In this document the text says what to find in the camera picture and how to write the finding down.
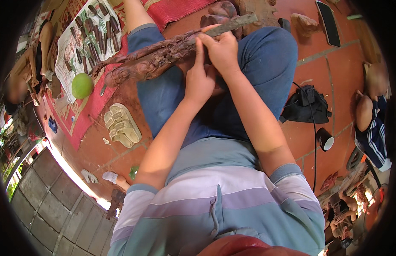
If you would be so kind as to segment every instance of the mobile phone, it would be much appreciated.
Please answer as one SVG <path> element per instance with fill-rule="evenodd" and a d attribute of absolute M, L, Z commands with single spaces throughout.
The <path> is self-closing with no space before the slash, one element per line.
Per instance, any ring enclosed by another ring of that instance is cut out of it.
<path fill-rule="evenodd" d="M 329 45 L 340 47 L 339 33 L 337 32 L 336 22 L 332 9 L 320 1 L 316 1 L 319 15 L 322 17 L 323 29 L 326 34 L 326 40 Z"/>

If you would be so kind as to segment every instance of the black cup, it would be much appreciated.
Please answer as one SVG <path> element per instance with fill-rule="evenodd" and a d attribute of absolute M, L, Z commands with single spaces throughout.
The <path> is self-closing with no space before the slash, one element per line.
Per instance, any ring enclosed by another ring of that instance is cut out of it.
<path fill-rule="evenodd" d="M 323 151 L 328 151 L 334 143 L 333 136 L 326 131 L 325 128 L 320 128 L 316 133 L 316 140 L 319 142 Z"/>

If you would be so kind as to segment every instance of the sandal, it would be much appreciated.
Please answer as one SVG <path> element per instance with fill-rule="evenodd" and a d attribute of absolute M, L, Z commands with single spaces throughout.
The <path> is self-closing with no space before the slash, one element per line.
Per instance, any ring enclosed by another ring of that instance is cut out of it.
<path fill-rule="evenodd" d="M 113 120 L 113 114 L 111 113 L 111 111 L 107 111 L 104 114 L 104 122 L 105 122 L 105 127 L 107 128 L 107 130 L 110 131 L 108 136 L 112 141 L 119 141 L 121 142 L 121 144 L 123 144 L 125 147 L 128 148 L 134 146 L 134 143 L 131 140 L 129 140 L 129 138 L 124 133 L 118 132 L 115 129 L 117 122 Z"/>
<path fill-rule="evenodd" d="M 117 133 L 124 133 L 133 143 L 141 140 L 141 132 L 126 106 L 120 103 L 114 103 L 110 106 L 110 112 L 113 114 L 113 121 L 117 122 L 115 125 Z"/>

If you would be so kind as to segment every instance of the jeans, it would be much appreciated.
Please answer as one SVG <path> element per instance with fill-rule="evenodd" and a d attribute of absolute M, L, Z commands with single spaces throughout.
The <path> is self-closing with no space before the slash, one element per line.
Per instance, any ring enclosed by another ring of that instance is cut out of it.
<path fill-rule="evenodd" d="M 128 52 L 164 40 L 155 24 L 135 28 L 128 35 Z M 288 98 L 298 59 L 292 35 L 282 28 L 266 27 L 238 43 L 238 63 L 276 119 Z M 217 83 L 227 90 L 222 78 Z M 176 66 L 158 78 L 137 82 L 138 98 L 155 138 L 185 95 L 183 72 Z M 210 114 L 198 113 L 191 122 L 182 147 L 207 137 L 249 141 L 229 91 Z"/>

